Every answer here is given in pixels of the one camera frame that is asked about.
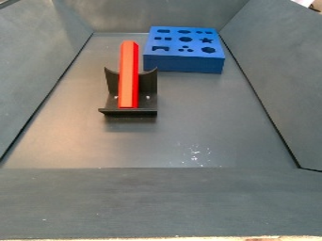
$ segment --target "bin floor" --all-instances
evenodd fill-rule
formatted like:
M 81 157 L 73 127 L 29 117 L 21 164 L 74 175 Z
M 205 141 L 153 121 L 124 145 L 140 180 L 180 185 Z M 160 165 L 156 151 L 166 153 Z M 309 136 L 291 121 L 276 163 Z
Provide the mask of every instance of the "bin floor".
M 146 34 L 94 34 L 3 157 L 3 169 L 292 169 L 288 151 L 225 49 L 223 74 L 158 72 L 156 118 L 105 118 L 104 70 Z

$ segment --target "black holder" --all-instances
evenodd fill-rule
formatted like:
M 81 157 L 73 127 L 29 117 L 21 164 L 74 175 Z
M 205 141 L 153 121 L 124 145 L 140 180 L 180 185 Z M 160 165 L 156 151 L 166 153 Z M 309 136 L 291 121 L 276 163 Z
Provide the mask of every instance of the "black holder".
M 97 111 L 110 117 L 153 117 L 157 115 L 157 68 L 138 73 L 138 107 L 117 108 L 118 73 L 104 68 L 108 87 L 105 107 Z

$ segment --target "blue shape sorter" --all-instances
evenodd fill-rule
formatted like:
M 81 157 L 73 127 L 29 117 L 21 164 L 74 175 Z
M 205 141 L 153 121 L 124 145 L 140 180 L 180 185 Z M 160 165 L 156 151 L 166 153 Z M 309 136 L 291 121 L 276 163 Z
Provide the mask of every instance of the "blue shape sorter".
M 152 26 L 142 52 L 142 68 L 169 72 L 221 73 L 225 55 L 213 28 Z

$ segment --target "red rectangular prism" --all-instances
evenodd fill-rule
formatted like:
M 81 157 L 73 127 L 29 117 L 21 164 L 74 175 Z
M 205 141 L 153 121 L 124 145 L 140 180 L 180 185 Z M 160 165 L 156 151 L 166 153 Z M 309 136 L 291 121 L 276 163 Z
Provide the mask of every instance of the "red rectangular prism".
M 120 45 L 117 108 L 138 107 L 138 45 L 126 40 Z

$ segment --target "hexagonal hole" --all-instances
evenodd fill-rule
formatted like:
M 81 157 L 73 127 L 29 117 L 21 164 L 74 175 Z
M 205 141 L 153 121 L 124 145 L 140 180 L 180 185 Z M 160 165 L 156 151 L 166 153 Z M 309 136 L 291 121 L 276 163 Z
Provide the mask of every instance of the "hexagonal hole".
M 211 47 L 204 47 L 201 50 L 203 50 L 205 53 L 208 53 L 208 54 L 212 54 L 212 53 L 216 52 L 216 50 L 215 50 L 213 48 L 211 48 Z
M 184 42 L 192 41 L 192 39 L 188 38 L 188 37 L 180 37 L 178 40 L 180 40 L 180 41 L 184 41 Z

